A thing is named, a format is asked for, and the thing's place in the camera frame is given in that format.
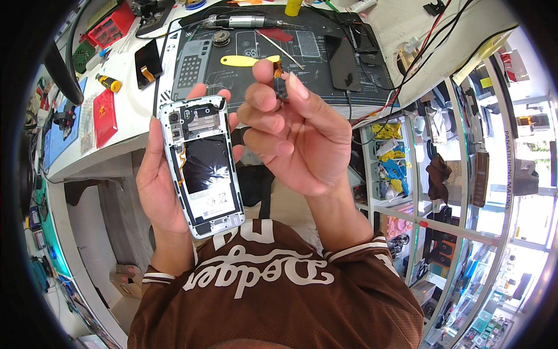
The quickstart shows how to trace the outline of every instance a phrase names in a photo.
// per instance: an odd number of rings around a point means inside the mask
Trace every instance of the yellow bottle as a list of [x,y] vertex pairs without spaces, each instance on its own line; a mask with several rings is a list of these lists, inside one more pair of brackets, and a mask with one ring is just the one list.
[[285,14],[290,17],[298,16],[301,5],[302,0],[288,0],[287,6],[285,6]]

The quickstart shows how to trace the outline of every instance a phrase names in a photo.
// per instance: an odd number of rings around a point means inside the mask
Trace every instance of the brown jersey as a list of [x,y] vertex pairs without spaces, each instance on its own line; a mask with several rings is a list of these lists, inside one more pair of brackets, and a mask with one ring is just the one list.
[[128,348],[207,348],[236,338],[292,348],[416,348],[424,315],[383,236],[320,256],[290,227],[246,221],[178,277],[150,267]]

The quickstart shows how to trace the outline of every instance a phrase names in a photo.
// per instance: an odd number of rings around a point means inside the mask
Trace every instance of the finger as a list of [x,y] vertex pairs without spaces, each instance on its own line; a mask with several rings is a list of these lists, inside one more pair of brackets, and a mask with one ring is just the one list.
[[256,81],[262,84],[273,86],[273,62],[267,59],[257,61],[252,67],[252,74]]
[[229,113],[229,133],[232,133],[235,128],[237,128],[238,124],[237,114],[236,113]]
[[205,96],[205,84],[199,83],[194,85],[192,91],[190,91],[190,94],[188,94],[186,99],[199,98],[203,96]]
[[281,106],[275,90],[262,83],[253,83],[246,90],[246,103],[262,112],[276,111]]
[[157,176],[159,165],[163,157],[163,147],[161,122],[151,117],[147,147],[137,175],[137,179],[142,183],[149,183]]
[[225,97],[227,103],[230,101],[230,91],[227,89],[222,89],[221,91],[217,92],[219,96]]
[[242,103],[237,109],[237,119],[246,126],[271,134],[278,134],[285,127],[285,119],[279,113],[262,112],[248,103]]
[[309,120],[324,136],[350,142],[350,123],[320,96],[309,91],[293,72],[289,74],[286,86],[291,109]]
[[237,144],[233,147],[233,158],[235,163],[240,161],[240,158],[242,157],[243,153],[244,153],[244,146],[242,144]]
[[260,157],[266,155],[287,156],[291,155],[295,149],[293,143],[254,128],[244,133],[244,144]]

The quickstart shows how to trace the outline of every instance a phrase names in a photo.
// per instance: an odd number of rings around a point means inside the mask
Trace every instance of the red case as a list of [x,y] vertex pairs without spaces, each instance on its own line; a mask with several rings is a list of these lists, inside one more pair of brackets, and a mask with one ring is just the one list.
[[106,49],[113,42],[128,34],[128,30],[135,19],[136,17],[132,13],[130,6],[124,1],[116,11],[87,33],[87,41],[91,39],[101,49]]
[[118,131],[112,91],[105,90],[93,100],[93,121],[95,143],[99,149]]

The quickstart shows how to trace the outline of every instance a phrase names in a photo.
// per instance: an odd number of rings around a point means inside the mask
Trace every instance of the red wire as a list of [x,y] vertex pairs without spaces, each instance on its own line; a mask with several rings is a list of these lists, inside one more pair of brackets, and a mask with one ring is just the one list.
[[[448,4],[450,3],[451,0],[448,0],[448,2],[446,2],[446,8],[448,7]],[[422,46],[420,47],[420,51],[422,51],[422,49],[424,48],[424,45],[426,45],[426,42],[428,41],[428,38],[430,37],[430,35],[432,34],[434,28],[436,27],[436,25],[438,24],[438,22],[440,22],[440,18],[442,18],[442,16],[444,15],[444,12],[442,12],[438,18],[436,18],[436,21],[434,22],[434,25],[432,26],[432,28],[430,29],[430,31],[428,32],[428,35],[426,35],[426,38],[424,39],[424,41],[422,42]]]
[[398,90],[396,93],[393,94],[393,97],[389,100],[389,102],[386,103],[385,106],[383,106],[383,107],[380,108],[380,109],[377,109],[377,110],[373,111],[373,112],[370,113],[370,114],[366,114],[366,115],[363,116],[362,118],[360,118],[360,119],[356,120],[354,123],[352,123],[351,126],[354,126],[354,125],[356,125],[357,123],[359,123],[360,121],[363,121],[364,119],[366,119],[367,117],[369,117],[369,116],[371,116],[371,115],[373,115],[373,114],[379,113],[379,112],[381,112],[382,110],[386,109],[386,108],[388,107],[388,105],[390,105],[390,104],[397,98],[397,95],[399,94],[399,91],[401,91],[401,88],[399,88],[399,90]]

